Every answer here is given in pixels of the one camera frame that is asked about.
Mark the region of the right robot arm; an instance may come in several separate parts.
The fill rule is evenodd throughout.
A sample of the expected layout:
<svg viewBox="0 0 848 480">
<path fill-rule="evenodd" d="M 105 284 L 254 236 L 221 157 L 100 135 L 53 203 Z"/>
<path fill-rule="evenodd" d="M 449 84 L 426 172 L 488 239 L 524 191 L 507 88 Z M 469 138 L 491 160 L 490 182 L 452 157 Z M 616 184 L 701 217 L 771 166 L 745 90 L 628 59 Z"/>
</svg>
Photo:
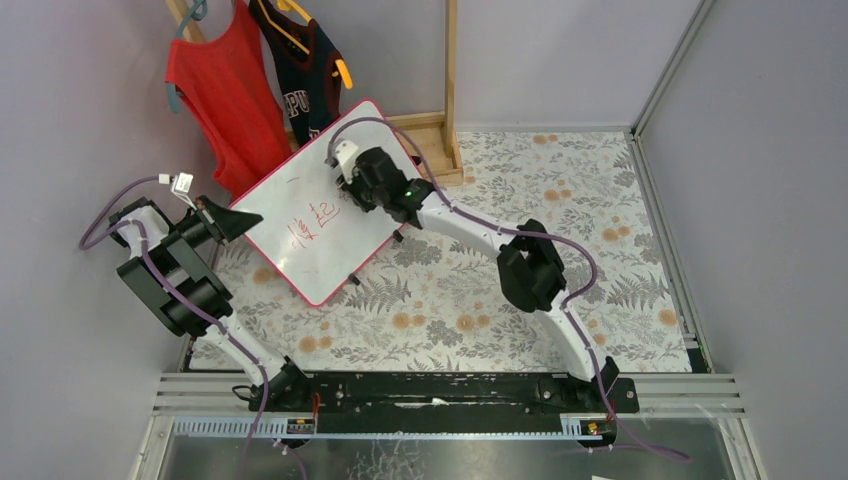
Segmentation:
<svg viewBox="0 0 848 480">
<path fill-rule="evenodd" d="M 382 209 L 395 222 L 450 237 L 495 261 L 501 292 L 516 309 L 536 315 L 557 341 L 568 374 L 607 400 L 619 370 L 601 361 L 571 302 L 560 237 L 536 220 L 506 227 L 450 200 L 435 181 L 409 177 L 381 147 L 361 149 L 342 141 L 327 164 L 339 169 L 339 189 L 364 212 Z"/>
</svg>

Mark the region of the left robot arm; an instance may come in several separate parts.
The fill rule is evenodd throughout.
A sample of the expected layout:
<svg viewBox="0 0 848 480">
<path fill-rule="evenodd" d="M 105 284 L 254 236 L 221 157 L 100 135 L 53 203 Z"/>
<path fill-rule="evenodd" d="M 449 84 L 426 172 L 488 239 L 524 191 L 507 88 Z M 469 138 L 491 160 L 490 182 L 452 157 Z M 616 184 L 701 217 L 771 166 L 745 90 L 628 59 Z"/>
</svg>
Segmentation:
<svg viewBox="0 0 848 480">
<path fill-rule="evenodd" d="M 107 232 L 130 252 L 119 277 L 153 315 L 172 334 L 221 350 L 247 374 L 249 385 L 233 391 L 250 410 L 294 411 L 315 401 L 308 377 L 244 325 L 231 291 L 196 250 L 235 240 L 262 220 L 201 197 L 198 208 L 173 223 L 142 197 L 109 216 Z"/>
</svg>

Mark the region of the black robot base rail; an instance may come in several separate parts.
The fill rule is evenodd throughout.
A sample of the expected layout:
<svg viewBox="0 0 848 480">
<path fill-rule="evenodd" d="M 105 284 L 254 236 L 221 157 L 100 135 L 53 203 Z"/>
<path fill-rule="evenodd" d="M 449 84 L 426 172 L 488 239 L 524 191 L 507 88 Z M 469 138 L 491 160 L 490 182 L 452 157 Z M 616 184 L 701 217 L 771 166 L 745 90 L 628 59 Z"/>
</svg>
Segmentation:
<svg viewBox="0 0 848 480">
<path fill-rule="evenodd" d="M 630 378 L 599 387 L 564 373 L 282 373 L 245 400 L 252 412 L 304 413 L 321 434 L 548 434 L 562 418 L 640 410 Z"/>
</svg>

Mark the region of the pink-framed whiteboard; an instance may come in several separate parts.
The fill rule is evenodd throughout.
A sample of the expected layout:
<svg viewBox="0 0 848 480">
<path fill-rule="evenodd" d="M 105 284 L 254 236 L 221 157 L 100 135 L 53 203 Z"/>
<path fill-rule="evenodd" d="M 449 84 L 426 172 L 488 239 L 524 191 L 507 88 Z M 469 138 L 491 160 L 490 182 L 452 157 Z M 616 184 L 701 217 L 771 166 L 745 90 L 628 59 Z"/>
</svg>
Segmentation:
<svg viewBox="0 0 848 480">
<path fill-rule="evenodd" d="M 360 101 L 230 205 L 262 216 L 246 239 L 312 306 L 325 304 L 400 227 L 382 209 L 363 212 L 338 189 L 341 173 L 325 162 L 332 136 L 363 150 L 380 147 L 407 178 L 420 175 L 383 117 L 375 102 Z"/>
</svg>

